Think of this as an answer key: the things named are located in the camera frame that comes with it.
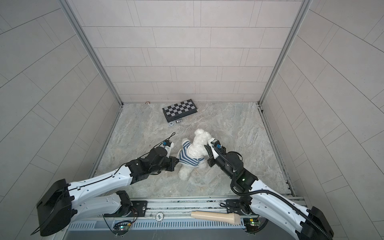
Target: tiled wall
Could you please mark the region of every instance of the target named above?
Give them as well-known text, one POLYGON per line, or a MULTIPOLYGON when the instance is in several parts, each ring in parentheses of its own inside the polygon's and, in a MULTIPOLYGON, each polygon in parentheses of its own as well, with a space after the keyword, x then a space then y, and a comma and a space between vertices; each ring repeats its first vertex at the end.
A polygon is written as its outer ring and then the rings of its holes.
POLYGON ((258 101, 301 4, 68 2, 124 102, 258 101))
POLYGON ((334 239, 384 237, 384 1, 314 0, 263 104, 334 239))
POLYGON ((88 177, 118 108, 56 0, 0 1, 1 239, 41 239, 35 204, 88 177))

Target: drain grate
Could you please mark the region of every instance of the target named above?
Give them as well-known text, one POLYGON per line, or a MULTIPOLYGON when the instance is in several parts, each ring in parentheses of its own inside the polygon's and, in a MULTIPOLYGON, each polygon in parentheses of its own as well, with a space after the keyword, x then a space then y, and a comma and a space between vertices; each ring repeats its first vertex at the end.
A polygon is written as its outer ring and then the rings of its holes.
MULTIPOLYGON (((121 220, 110 221, 107 223, 113 226, 121 220)), ((239 225, 232 225, 226 222, 208 221, 200 219, 164 219, 157 222, 153 219, 139 219, 130 230, 157 230, 157 229, 207 229, 207 228, 244 228, 243 219, 239 225)), ((69 225, 68 231, 87 231, 87 230, 108 230, 103 220, 84 220, 76 221, 69 225)))

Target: metal frame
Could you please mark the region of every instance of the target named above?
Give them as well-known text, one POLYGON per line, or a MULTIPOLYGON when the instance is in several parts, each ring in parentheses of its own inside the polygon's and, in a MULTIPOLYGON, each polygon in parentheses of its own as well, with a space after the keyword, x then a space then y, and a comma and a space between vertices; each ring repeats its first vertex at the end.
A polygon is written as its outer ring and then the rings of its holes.
POLYGON ((262 105, 264 103, 265 97, 266 97, 269 89, 271 88, 271 85, 272 85, 274 79, 276 78, 277 73, 279 72, 279 69, 283 63, 285 56, 288 54, 289 48, 291 47, 293 40, 294 40, 297 32, 299 31, 300 25, 303 22, 306 13, 308 12, 308 9, 310 7, 310 3, 311 3, 311 0, 303 0, 302 1, 300 8, 299 8, 299 11, 297 12, 296 18, 292 24, 291 30, 289 31, 288 37, 285 40, 285 43, 283 45, 283 48, 281 49, 280 55, 277 59, 277 62, 275 63, 275 66, 273 67, 271 76, 269 77, 269 80, 266 83, 265 89, 264 89, 263 94, 262 94, 260 101, 259 101, 259 105, 262 105))

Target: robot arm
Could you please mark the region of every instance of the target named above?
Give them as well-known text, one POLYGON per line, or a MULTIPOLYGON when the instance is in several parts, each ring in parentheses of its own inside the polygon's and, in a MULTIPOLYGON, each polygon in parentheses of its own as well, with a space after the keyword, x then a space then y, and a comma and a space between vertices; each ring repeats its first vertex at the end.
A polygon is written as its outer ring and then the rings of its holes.
POLYGON ((262 215, 297 240, 332 239, 333 231, 319 209, 309 210, 288 200, 246 170, 239 153, 226 153, 225 147, 214 138, 209 143, 205 146, 208 164, 218 165, 232 179, 231 189, 241 196, 240 207, 244 213, 252 211, 262 215))

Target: teddy bear ear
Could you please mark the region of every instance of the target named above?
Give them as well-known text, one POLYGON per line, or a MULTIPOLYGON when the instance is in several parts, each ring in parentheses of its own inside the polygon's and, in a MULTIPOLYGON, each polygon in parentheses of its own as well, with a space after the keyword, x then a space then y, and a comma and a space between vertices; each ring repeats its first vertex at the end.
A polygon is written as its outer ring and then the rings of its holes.
POLYGON ((201 128, 198 128, 196 131, 195 131, 195 135, 199 135, 199 134, 202 134, 204 133, 205 131, 202 130, 201 128))

